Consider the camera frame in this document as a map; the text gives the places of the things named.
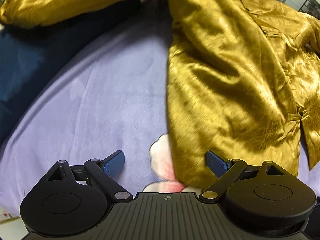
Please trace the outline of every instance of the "metal pin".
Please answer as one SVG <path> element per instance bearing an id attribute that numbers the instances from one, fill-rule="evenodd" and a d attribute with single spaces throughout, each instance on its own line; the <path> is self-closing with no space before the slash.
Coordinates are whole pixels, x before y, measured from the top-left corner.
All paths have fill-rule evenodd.
<path id="1" fill-rule="evenodd" d="M 218 194 L 214 191 L 206 191 L 206 192 L 202 193 L 202 196 L 207 199 L 214 199 L 218 196 Z"/>
<path id="2" fill-rule="evenodd" d="M 128 197 L 130 197 L 130 194 L 125 191 L 120 191 L 115 194 L 115 198 L 117 199 L 127 199 Z"/>

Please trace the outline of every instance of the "jacket sleeve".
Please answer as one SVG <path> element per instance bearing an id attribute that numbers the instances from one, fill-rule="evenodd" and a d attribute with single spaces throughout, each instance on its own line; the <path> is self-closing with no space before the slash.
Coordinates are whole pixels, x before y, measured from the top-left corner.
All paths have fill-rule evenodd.
<path id="1" fill-rule="evenodd" d="M 0 21 L 23 28 L 48 26 L 121 0 L 5 0 Z"/>
<path id="2" fill-rule="evenodd" d="M 320 54 L 320 21 L 307 13 L 302 14 L 304 14 L 312 26 L 313 33 L 310 36 L 310 46 Z"/>

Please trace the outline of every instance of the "navy blue fabric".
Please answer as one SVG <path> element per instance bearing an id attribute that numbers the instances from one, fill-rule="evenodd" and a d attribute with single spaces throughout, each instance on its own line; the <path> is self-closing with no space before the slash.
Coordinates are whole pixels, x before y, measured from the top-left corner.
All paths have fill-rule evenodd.
<path id="1" fill-rule="evenodd" d="M 49 27 L 0 31 L 0 145 L 66 63 L 139 7 L 140 0 L 128 0 Z"/>

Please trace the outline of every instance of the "lavender blanket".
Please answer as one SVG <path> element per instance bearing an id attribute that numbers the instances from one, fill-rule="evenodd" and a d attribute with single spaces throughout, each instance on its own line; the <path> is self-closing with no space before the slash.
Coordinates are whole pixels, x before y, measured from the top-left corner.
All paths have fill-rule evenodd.
<path id="1" fill-rule="evenodd" d="M 18 215 L 24 196 L 57 160 L 80 165 L 119 149 L 126 160 L 116 180 L 133 195 L 192 191 L 176 181 L 168 137 L 161 136 L 171 42 L 167 8 L 148 1 L 139 15 L 82 50 L 2 145 L 0 206 Z M 301 149 L 299 178 L 320 195 L 319 163 L 309 172 Z"/>

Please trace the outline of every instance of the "pink flower print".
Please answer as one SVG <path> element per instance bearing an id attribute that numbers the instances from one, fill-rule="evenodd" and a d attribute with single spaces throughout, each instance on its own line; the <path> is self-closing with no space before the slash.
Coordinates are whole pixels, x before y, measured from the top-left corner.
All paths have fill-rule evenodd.
<path id="1" fill-rule="evenodd" d="M 159 140 L 151 146 L 150 158 L 150 165 L 153 172 L 164 181 L 149 184 L 143 189 L 143 192 L 196 192 L 199 196 L 201 190 L 186 187 L 176 179 L 168 134 L 162 135 Z"/>

